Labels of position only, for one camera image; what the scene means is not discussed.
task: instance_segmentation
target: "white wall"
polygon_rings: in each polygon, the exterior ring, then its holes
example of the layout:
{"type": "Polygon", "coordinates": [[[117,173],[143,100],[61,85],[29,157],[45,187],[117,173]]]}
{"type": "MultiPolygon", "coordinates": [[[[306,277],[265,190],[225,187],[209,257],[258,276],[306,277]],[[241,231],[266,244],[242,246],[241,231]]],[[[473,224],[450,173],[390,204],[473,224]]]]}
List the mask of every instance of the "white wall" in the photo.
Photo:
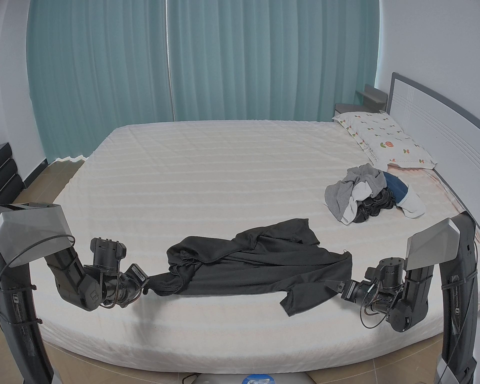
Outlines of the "white wall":
{"type": "Polygon", "coordinates": [[[23,180],[45,159],[26,65],[30,0],[0,0],[0,144],[8,141],[23,180]]]}
{"type": "Polygon", "coordinates": [[[381,0],[377,87],[392,72],[480,118],[480,0],[381,0]]]}

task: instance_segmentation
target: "floor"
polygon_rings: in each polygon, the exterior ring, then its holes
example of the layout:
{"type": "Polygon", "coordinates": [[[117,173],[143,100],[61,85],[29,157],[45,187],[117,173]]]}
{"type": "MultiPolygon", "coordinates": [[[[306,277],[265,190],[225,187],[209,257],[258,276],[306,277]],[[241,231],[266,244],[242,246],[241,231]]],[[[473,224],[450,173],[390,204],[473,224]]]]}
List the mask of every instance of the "floor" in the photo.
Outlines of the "floor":
{"type": "MultiPolygon", "coordinates": [[[[52,203],[83,161],[57,161],[23,191],[15,201],[52,203]]],[[[123,368],[89,359],[52,344],[46,345],[63,384],[181,384],[188,373],[149,372],[123,368]]],[[[436,359],[442,350],[442,335],[379,358],[344,367],[308,372],[317,383],[335,384],[425,384],[433,383],[436,359]]],[[[21,384],[22,378],[0,332],[0,373],[4,384],[21,384]]],[[[191,384],[194,378],[185,380],[191,384]]]]}

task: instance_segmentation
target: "blue circular sticker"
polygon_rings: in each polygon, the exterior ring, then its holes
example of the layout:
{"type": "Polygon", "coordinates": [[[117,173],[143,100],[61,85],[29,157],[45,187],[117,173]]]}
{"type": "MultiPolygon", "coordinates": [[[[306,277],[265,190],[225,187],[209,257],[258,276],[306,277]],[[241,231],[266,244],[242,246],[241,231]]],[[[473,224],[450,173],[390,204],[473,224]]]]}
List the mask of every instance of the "blue circular sticker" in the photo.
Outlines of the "blue circular sticker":
{"type": "Polygon", "coordinates": [[[245,377],[241,384],[275,384],[275,380],[270,375],[250,375],[245,377]]]}

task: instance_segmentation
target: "white fitted sheet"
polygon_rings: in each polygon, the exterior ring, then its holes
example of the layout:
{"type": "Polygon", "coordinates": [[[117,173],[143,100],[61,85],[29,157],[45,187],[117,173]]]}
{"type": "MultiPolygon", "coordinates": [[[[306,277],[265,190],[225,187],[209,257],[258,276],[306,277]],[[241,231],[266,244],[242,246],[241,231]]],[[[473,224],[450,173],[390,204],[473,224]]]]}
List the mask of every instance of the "white fitted sheet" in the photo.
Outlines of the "white fitted sheet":
{"type": "MultiPolygon", "coordinates": [[[[100,236],[127,246],[123,271],[135,262],[154,275],[168,270],[167,248],[186,236],[231,239],[249,228],[307,217],[321,246],[352,253],[352,275],[361,280],[380,259],[405,257],[409,236],[458,213],[433,172],[390,168],[414,187],[426,214],[408,219],[394,208],[343,225],[324,205],[325,187],[367,161],[338,123],[131,125],[105,139],[55,203],[84,264],[92,262],[90,239],[100,236]]],[[[442,331],[438,268],[426,319],[402,334],[387,323],[363,328],[358,306],[339,297],[288,317],[279,304],[284,292],[162,298],[150,291],[125,309],[86,312],[59,297],[43,260],[31,270],[46,341],[144,370],[308,371],[371,359],[442,331]]]]}

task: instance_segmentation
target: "teal curtain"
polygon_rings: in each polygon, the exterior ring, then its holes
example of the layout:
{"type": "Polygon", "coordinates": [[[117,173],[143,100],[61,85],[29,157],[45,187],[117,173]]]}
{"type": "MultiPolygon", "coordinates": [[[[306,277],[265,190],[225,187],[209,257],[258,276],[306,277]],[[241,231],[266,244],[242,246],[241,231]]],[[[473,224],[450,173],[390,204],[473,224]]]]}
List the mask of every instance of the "teal curtain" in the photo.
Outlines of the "teal curtain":
{"type": "Polygon", "coordinates": [[[167,0],[176,120],[331,120],[376,74],[378,0],[167,0]]]}
{"type": "Polygon", "coordinates": [[[164,1],[31,0],[27,68],[48,161],[173,120],[164,1]]]}

